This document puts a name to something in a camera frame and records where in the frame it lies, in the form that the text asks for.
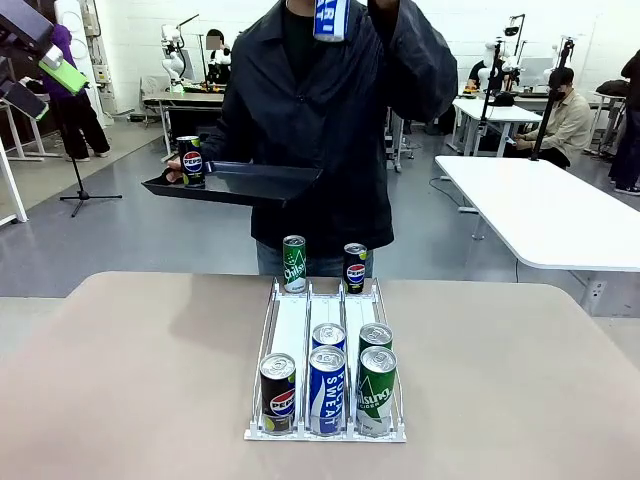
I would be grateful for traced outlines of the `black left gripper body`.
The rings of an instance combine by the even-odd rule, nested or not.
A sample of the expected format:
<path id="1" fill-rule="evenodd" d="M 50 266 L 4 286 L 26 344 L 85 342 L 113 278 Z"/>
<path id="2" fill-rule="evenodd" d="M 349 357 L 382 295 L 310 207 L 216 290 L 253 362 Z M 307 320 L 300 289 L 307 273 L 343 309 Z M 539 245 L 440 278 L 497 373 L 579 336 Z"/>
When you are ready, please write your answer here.
<path id="1" fill-rule="evenodd" d="M 22 0 L 1 0 L 1 49 L 48 51 L 53 24 Z"/>

